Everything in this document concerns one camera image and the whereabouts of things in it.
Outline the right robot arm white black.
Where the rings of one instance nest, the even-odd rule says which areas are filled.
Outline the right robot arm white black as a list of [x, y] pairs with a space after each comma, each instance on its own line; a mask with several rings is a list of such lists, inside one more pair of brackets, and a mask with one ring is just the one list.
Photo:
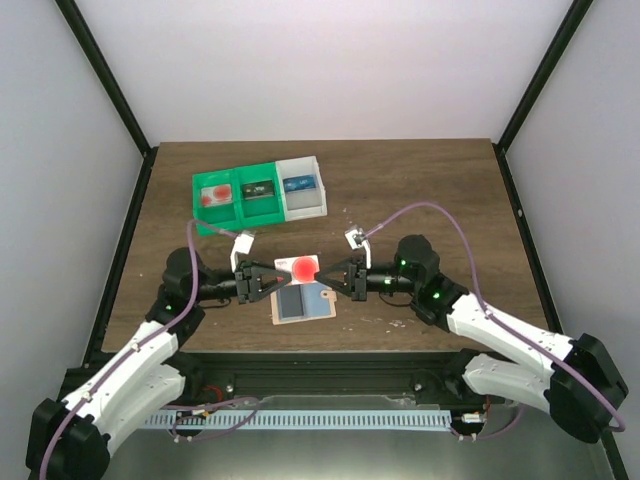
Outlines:
[[514, 400], [547, 413], [564, 432], [589, 444], [620, 422], [616, 413], [629, 389], [599, 339], [543, 330], [481, 301], [441, 272], [439, 255], [422, 235], [402, 238], [391, 262], [350, 258], [315, 278], [353, 301], [371, 293], [406, 293], [424, 324], [493, 350], [463, 350], [456, 357], [449, 388], [458, 397]]

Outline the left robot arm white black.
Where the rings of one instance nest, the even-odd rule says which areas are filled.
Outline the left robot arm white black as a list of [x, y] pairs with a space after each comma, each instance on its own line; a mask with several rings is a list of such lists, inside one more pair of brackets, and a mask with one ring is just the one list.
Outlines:
[[166, 260], [157, 297], [132, 338], [97, 373], [61, 400], [45, 399], [30, 426], [26, 466], [40, 479], [100, 479], [144, 421], [199, 394], [202, 373], [181, 348], [204, 319], [201, 302], [254, 303], [286, 286], [290, 273], [244, 261], [207, 267], [192, 249]]

